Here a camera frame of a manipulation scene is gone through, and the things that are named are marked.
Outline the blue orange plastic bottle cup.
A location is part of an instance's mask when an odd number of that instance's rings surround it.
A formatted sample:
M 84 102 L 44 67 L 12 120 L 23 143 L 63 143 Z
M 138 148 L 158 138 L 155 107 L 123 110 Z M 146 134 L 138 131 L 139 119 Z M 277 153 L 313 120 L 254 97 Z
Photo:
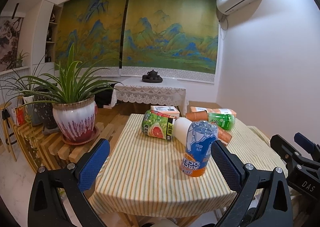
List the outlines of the blue orange plastic bottle cup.
M 218 128 L 208 121 L 192 122 L 189 126 L 181 171 L 190 177 L 204 174 L 211 157 L 212 143 L 217 140 Z

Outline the front orange paper cup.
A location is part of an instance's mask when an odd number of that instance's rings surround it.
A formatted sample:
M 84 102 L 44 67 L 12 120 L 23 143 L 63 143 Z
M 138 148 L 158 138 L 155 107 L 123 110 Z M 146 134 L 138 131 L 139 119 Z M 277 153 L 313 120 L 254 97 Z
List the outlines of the front orange paper cup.
M 227 146 L 232 139 L 232 135 L 219 126 L 217 128 L 218 128 L 218 132 L 217 132 L 218 139 L 223 143 L 224 146 Z

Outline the white paper cup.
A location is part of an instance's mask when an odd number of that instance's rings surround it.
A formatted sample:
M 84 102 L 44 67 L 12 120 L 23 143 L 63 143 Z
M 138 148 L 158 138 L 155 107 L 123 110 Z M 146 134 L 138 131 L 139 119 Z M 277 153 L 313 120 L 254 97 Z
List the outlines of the white paper cup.
M 178 119 L 175 120 L 174 125 L 173 125 L 173 136 L 183 145 L 186 145 L 187 142 L 187 133 L 189 130 L 189 127 L 191 125 L 191 121 L 179 117 Z

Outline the green grapefruit drink cup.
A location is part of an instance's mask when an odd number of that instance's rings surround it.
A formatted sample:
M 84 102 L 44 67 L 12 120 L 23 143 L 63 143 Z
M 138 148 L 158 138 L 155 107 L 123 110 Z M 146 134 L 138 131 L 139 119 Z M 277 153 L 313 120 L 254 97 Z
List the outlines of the green grapefruit drink cup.
M 142 120 L 142 132 L 153 138 L 171 141 L 173 127 L 178 117 L 168 115 L 155 110 L 147 110 Z

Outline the wooden slatted plant stand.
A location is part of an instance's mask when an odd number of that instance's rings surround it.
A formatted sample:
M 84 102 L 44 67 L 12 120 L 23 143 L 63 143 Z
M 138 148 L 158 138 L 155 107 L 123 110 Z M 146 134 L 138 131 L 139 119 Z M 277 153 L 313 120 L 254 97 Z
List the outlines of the wooden slatted plant stand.
M 36 172 L 40 166 L 57 170 L 70 162 L 77 163 L 102 138 L 106 138 L 111 148 L 114 148 L 128 119 L 126 115 L 117 114 L 112 120 L 108 119 L 106 125 L 97 122 L 94 138 L 83 145 L 67 144 L 65 136 L 60 132 L 44 135 L 41 126 L 33 127 L 25 123 L 21 126 L 13 125 L 13 129 L 22 153 Z

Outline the wooden stool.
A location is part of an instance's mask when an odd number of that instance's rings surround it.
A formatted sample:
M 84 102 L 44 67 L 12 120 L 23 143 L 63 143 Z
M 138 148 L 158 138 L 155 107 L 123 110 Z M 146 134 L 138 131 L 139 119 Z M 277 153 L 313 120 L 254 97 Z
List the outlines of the wooden stool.
M 1 119 L 2 119 L 2 129 L 4 133 L 4 143 L 8 149 L 8 152 L 17 161 L 16 154 L 14 152 L 14 144 L 17 144 L 14 122 L 12 120 L 11 114 L 8 108 L 11 106 L 11 101 L 1 104 Z

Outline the white red ceramic plant pot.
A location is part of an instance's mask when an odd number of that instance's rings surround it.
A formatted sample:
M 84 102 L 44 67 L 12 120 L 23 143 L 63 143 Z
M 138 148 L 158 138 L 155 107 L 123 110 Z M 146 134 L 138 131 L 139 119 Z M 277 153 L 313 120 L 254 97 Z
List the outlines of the white red ceramic plant pot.
M 53 103 L 53 117 L 68 141 L 81 144 L 93 136 L 97 109 L 94 96 L 75 103 Z

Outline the dark speckled plant pot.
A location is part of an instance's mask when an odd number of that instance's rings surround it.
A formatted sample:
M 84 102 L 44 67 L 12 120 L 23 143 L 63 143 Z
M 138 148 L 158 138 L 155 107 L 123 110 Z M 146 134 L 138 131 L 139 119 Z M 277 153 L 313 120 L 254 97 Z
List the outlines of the dark speckled plant pot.
M 54 129 L 57 127 L 57 123 L 53 116 L 53 105 L 48 102 L 48 98 L 44 96 L 35 95 L 34 109 L 44 127 L 47 129 Z

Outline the striped tablecloth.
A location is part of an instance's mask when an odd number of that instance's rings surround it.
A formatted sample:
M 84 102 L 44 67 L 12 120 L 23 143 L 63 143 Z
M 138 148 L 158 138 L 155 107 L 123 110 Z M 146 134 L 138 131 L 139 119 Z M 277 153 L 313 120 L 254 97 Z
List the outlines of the striped tablecloth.
M 185 146 L 142 133 L 141 114 L 130 115 L 118 142 L 100 170 L 89 199 L 104 215 L 183 218 L 227 207 L 236 197 L 210 159 L 200 177 L 180 170 Z

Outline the black bag on bench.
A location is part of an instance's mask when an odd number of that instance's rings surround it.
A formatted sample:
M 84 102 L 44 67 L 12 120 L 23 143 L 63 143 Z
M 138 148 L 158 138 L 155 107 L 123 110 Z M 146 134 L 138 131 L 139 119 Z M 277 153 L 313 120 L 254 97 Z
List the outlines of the black bag on bench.
M 110 106 L 112 100 L 113 89 L 108 87 L 99 87 L 95 93 L 95 103 L 98 108 Z

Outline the white orange carton box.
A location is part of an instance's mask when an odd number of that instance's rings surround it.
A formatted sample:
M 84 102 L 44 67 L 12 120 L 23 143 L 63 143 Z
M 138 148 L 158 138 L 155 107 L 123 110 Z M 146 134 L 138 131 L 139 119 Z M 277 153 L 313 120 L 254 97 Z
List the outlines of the white orange carton box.
M 180 117 L 180 111 L 174 106 L 166 106 L 166 105 L 151 105 L 151 110 L 158 111 L 163 114 Z

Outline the green spider plant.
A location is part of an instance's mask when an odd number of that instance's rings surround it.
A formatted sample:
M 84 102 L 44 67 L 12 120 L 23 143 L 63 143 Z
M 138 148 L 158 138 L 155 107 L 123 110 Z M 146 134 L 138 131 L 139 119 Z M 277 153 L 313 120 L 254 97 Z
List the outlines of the green spider plant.
M 42 73 L 39 76 L 25 75 L 16 79 L 17 83 L 24 85 L 15 89 L 18 95 L 30 95 L 34 100 L 29 103 L 51 103 L 54 108 L 59 105 L 79 104 L 80 102 L 94 100 L 95 95 L 112 90 L 118 81 L 103 78 L 98 71 L 104 70 L 99 64 L 106 59 L 100 59 L 87 66 L 87 61 L 77 61 L 75 44 L 69 48 L 65 65 L 58 63 L 55 67 L 58 75 Z

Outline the black teapot set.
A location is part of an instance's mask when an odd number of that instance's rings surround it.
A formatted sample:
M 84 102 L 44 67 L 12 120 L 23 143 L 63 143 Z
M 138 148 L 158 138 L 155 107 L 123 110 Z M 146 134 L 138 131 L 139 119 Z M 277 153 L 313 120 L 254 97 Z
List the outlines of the black teapot set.
M 142 76 L 142 81 L 146 83 L 162 83 L 163 78 L 159 76 L 158 72 L 151 70 Z

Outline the wooden shelf niche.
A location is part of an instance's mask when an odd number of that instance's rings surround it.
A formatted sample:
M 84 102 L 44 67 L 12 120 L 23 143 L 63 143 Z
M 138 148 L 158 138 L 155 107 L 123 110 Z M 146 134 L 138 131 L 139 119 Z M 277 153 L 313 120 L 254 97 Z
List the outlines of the wooden shelf niche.
M 45 62 L 55 62 L 55 46 L 57 42 L 57 32 L 59 28 L 59 21 L 62 13 L 63 5 L 54 5 L 47 30 L 46 48 L 45 48 Z

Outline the ink painting wall scroll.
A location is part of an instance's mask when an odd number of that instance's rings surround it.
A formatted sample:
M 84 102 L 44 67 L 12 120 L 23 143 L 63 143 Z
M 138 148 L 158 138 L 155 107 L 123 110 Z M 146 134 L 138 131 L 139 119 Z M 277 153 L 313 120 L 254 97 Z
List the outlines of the ink painting wall scroll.
M 0 62 L 1 72 L 16 65 L 18 40 L 23 18 L 1 17 L 0 27 Z

